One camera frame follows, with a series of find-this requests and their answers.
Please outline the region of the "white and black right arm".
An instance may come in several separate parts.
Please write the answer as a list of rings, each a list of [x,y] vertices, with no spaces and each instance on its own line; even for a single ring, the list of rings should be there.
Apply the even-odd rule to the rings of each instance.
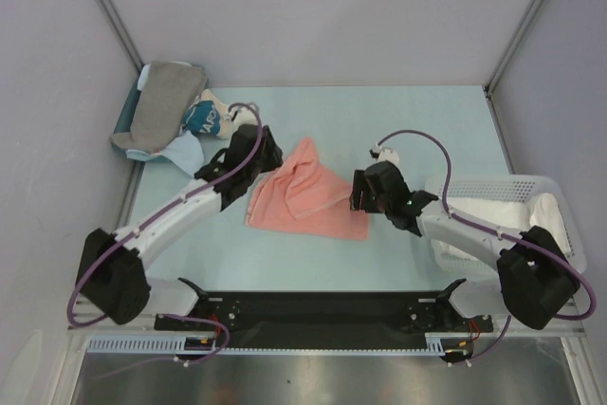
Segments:
[[[456,212],[435,194],[410,190],[389,161],[355,171],[350,206],[381,213],[395,228],[461,249],[495,271],[494,279],[459,279],[447,287],[448,299],[436,308],[447,330],[484,313],[506,313],[540,330],[561,318],[561,309],[585,285],[548,230],[515,231]]]

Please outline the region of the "pink towel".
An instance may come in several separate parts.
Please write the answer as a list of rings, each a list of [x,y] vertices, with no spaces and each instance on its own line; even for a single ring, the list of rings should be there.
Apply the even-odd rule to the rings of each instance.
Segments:
[[[352,184],[320,162],[312,138],[303,138],[277,170],[253,190],[246,225],[260,230],[353,241],[369,235],[369,216],[350,209]]]

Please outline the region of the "white towel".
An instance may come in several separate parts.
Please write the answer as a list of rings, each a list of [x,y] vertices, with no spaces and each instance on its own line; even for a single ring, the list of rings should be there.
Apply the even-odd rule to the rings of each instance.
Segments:
[[[514,230],[530,230],[533,226],[548,230],[561,252],[572,252],[559,203],[552,193],[540,193],[526,203],[485,200],[469,197],[449,197],[450,205],[488,222]]]

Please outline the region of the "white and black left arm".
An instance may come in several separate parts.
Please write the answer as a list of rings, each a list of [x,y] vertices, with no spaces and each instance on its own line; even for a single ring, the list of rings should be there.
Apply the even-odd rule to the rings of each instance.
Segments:
[[[84,242],[76,293],[117,325],[140,314],[174,314],[189,329],[209,317],[206,293],[188,279],[151,279],[147,268],[202,220],[224,211],[248,192],[258,175],[283,164],[283,152],[267,126],[245,124],[230,145],[203,166],[166,206],[143,220],[108,233],[90,232]]]

